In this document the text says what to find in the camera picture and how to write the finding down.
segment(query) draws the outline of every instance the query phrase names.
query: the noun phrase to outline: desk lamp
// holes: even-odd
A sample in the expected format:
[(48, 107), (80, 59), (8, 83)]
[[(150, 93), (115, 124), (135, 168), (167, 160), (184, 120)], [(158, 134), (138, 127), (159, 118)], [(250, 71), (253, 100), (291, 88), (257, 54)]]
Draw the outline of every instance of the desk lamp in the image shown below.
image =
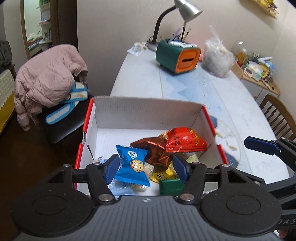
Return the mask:
[(159, 31), (159, 26), (160, 26), (160, 22), (161, 20), (164, 18), (165, 15), (167, 15), (169, 12), (175, 10), (175, 9), (179, 9), (179, 12), (182, 16), (182, 18), (184, 19), (185, 23), (191, 21), (192, 19), (196, 18), (197, 16), (199, 16), (203, 11), (200, 10), (198, 7), (196, 7), (193, 4), (190, 4), (188, 2), (186, 2), (185, 0), (174, 0), (175, 5), (173, 7), (170, 7), (169, 9), (167, 9), (166, 11), (164, 11), (158, 18), (157, 22), (156, 22), (156, 26), (155, 26), (155, 30), (154, 30), (154, 34), (153, 34), (153, 39), (152, 42), (150, 42), (148, 44), (148, 48), (156, 51), (157, 49), (157, 35), (158, 35), (158, 31)]

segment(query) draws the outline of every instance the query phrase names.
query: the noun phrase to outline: cookie cartoon character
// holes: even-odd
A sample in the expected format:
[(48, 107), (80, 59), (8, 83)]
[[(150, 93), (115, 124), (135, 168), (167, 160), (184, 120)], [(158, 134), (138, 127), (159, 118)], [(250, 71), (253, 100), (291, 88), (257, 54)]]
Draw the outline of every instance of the cookie cartoon character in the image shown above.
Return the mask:
[(135, 172), (141, 172), (143, 171), (144, 163), (140, 160), (132, 160), (131, 161), (131, 169), (133, 169)]

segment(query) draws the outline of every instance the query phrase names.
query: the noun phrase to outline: yellow cloth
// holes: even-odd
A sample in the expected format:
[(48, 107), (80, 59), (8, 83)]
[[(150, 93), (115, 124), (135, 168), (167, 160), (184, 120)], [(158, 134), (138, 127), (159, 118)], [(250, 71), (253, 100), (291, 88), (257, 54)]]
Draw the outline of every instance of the yellow cloth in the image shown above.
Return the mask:
[(15, 94), (13, 92), (0, 110), (0, 135), (15, 110), (14, 97)]

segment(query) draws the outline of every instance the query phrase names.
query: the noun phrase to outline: silver lamp shade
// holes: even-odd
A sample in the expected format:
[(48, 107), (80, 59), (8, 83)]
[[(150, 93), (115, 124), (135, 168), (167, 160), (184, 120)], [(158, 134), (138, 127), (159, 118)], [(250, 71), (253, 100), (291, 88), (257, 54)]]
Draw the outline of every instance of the silver lamp shade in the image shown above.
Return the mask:
[(174, 2), (176, 7), (179, 8), (179, 12), (185, 22), (195, 19), (203, 12), (197, 6), (186, 2), (185, 0), (175, 0)]

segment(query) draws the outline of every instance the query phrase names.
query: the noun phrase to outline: lamp neck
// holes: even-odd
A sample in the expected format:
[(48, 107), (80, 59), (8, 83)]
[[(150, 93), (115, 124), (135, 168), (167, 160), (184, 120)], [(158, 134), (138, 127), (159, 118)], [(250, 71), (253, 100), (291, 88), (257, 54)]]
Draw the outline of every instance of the lamp neck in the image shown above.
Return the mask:
[(152, 43), (155, 44), (156, 43), (156, 39), (157, 39), (157, 35), (158, 35), (158, 31), (159, 31), (159, 26), (160, 26), (160, 22), (162, 21), (162, 19), (164, 18), (165, 15), (167, 15), (169, 12), (173, 11), (176, 9), (176, 6), (170, 7), (169, 9), (167, 9), (166, 11), (164, 11), (158, 18), (156, 25), (155, 25), (155, 30), (154, 30), (154, 34), (153, 34), (153, 39), (152, 39)]

